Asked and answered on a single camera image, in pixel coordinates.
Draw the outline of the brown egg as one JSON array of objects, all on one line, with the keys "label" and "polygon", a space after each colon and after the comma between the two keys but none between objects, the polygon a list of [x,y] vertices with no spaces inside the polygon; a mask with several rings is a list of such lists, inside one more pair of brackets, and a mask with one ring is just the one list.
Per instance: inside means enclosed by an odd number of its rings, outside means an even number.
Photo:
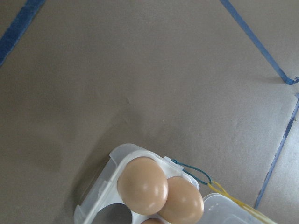
[{"label": "brown egg", "polygon": [[168,182],[157,162],[149,157],[138,157],[125,166],[118,178],[117,190],[130,210],[152,215],[166,203]]},{"label": "brown egg", "polygon": [[141,224],[164,224],[164,222],[159,218],[149,218],[144,220]]},{"label": "brown egg", "polygon": [[199,190],[186,179],[175,176],[168,180],[168,197],[158,212],[172,224],[195,224],[203,216],[204,203]]}]

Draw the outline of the clear plastic egg box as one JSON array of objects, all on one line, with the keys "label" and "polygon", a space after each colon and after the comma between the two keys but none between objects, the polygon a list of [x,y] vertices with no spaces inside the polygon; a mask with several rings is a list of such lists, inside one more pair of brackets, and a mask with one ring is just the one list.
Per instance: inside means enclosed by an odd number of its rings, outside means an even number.
[{"label": "clear plastic egg box", "polygon": [[[110,159],[103,168],[97,180],[89,190],[83,202],[75,208],[74,222],[77,224],[92,224],[106,209],[111,209],[109,220],[118,219],[116,206],[121,206],[129,214],[131,223],[140,224],[149,218],[159,218],[165,224],[170,224],[159,216],[141,215],[130,210],[121,199],[117,190],[117,181],[125,166],[135,158],[149,157],[164,171],[166,178],[179,176],[198,190],[202,181],[188,172],[189,165],[178,162],[169,157],[159,155],[134,144],[123,144],[110,153]],[[271,219],[247,204],[232,197],[218,183],[211,180],[206,185],[212,193],[203,197],[204,213],[197,224],[270,224]]]}]

